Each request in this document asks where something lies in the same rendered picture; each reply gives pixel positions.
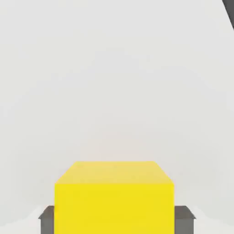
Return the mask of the small yellow cube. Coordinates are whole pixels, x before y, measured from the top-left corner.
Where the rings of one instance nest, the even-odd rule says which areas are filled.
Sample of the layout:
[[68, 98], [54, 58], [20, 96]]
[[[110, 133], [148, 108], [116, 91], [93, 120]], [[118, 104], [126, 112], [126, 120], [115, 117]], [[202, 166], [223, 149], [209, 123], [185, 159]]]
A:
[[75, 162], [54, 187], [54, 234], [174, 234], [174, 213], [153, 161]]

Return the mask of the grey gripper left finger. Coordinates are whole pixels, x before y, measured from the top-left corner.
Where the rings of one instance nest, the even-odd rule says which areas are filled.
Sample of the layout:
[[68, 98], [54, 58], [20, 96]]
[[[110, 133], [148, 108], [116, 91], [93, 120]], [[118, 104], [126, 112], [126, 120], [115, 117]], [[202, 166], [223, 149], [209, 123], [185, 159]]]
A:
[[53, 209], [38, 206], [25, 218], [3, 226], [3, 234], [53, 234]]

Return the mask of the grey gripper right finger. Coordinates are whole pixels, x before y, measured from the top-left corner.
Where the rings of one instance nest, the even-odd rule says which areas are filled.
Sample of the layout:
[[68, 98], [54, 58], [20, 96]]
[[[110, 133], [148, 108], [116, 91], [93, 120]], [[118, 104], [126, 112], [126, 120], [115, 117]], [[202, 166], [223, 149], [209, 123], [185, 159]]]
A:
[[206, 217], [198, 208], [175, 206], [175, 234], [232, 234], [232, 226]]

